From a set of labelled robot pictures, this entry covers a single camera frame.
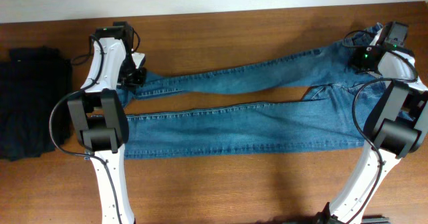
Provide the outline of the blue denim jeans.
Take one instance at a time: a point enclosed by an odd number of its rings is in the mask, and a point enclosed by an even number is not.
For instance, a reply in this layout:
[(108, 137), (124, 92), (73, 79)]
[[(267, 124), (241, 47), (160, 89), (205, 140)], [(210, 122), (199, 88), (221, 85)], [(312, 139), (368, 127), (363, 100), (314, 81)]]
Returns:
[(128, 117), (127, 159), (222, 154), (314, 152), (361, 147), (362, 126), (385, 85), (350, 67), (357, 33), (326, 47), (202, 74), (164, 77), (149, 72), (143, 86), (119, 90), (133, 100), (179, 94), (247, 94), (277, 87), (308, 87), (299, 102), (253, 102), (218, 108)]

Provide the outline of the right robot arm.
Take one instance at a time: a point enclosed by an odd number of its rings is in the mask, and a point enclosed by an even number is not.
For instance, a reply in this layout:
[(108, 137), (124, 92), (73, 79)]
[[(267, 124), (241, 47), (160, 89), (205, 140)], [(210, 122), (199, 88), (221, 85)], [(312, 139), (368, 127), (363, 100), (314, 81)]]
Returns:
[(405, 48), (409, 26), (388, 22), (372, 33), (368, 45), (353, 45), (350, 64), (384, 82), (387, 89), (356, 129), (364, 138), (362, 155), (338, 196), (313, 218), (321, 224), (382, 224), (387, 217), (365, 217), (364, 211), (387, 174), (427, 135), (427, 87), (415, 68), (414, 53)]

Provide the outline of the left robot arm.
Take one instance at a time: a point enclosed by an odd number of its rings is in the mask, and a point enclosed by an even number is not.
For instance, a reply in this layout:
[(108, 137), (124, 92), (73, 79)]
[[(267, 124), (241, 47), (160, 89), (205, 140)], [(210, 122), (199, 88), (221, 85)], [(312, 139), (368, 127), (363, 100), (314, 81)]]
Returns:
[(90, 36), (93, 55), (81, 94), (67, 101), (84, 156), (93, 164), (103, 223), (135, 223), (126, 186), (125, 144), (130, 131), (118, 90), (134, 91), (146, 80), (140, 37), (125, 21)]

